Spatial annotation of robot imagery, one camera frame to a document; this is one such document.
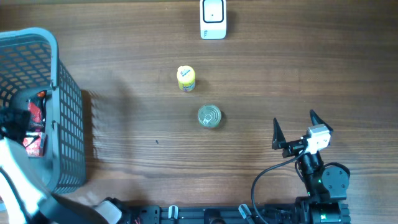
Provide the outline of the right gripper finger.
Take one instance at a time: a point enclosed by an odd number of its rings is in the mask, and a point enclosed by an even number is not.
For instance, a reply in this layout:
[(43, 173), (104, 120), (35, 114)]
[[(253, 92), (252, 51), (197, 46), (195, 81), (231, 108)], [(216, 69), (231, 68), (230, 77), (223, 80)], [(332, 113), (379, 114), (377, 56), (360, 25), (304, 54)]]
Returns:
[(273, 119), (273, 127), (272, 149), (278, 150), (285, 148), (286, 140), (277, 118)]
[(329, 126), (326, 122), (324, 122), (324, 120), (322, 120), (314, 110), (310, 110), (310, 119), (314, 126), (319, 124), (324, 124), (328, 128), (329, 132), (331, 133), (333, 132), (333, 128)]

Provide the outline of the red white small carton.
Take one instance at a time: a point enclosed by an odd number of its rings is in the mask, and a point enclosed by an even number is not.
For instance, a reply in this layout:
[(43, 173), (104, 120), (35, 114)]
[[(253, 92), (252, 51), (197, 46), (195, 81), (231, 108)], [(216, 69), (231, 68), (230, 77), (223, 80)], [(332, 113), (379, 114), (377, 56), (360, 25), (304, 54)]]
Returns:
[(43, 157), (47, 135), (43, 132), (27, 132), (22, 145), (29, 157)]

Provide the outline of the black red snack packet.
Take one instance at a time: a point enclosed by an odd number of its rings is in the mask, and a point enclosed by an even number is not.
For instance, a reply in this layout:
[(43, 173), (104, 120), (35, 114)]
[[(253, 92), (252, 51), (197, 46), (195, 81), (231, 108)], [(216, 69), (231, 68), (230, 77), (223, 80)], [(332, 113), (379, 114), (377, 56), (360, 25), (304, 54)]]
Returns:
[(45, 97), (47, 90), (32, 95), (28, 100), (27, 109), (30, 112), (29, 130), (44, 132), (45, 130)]

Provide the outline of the round tin can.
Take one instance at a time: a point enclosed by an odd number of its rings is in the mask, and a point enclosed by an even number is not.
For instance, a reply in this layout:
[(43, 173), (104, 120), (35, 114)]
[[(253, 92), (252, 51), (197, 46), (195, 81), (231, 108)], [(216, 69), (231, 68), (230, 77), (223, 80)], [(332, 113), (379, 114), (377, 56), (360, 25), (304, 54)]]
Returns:
[(208, 129), (217, 128), (221, 121), (221, 110), (212, 104), (203, 105), (197, 114), (199, 123)]

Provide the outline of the yellow small bottle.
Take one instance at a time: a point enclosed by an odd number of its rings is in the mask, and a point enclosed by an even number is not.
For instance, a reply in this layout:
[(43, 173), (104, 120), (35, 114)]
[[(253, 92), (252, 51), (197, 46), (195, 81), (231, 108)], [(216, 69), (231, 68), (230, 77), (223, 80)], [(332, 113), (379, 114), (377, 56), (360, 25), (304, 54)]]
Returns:
[(179, 88), (184, 92), (195, 88), (195, 71), (191, 66), (183, 65), (177, 69), (177, 81)]

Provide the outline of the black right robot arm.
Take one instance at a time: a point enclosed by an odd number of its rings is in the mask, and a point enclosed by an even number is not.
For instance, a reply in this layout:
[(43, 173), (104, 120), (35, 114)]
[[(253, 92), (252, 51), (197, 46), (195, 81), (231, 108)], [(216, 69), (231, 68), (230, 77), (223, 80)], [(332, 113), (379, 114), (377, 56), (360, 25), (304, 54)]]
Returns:
[(296, 141), (286, 141), (280, 125), (273, 120), (273, 149), (282, 149), (282, 157), (296, 157), (295, 170), (307, 190), (291, 204), (264, 207), (274, 223), (340, 223), (351, 222), (347, 198), (349, 169), (337, 162), (324, 163), (320, 151), (330, 145), (333, 129), (314, 110), (310, 110), (312, 126)]

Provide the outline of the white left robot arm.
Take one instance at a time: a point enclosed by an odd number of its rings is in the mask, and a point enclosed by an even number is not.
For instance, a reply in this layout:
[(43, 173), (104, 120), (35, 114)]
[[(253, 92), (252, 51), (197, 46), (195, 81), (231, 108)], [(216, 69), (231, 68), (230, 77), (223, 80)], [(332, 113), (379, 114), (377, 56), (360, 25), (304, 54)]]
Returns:
[(46, 187), (22, 145), (28, 122), (28, 111), (1, 110), (1, 197), (9, 218), (20, 223), (121, 223), (124, 214), (111, 200), (88, 207)]

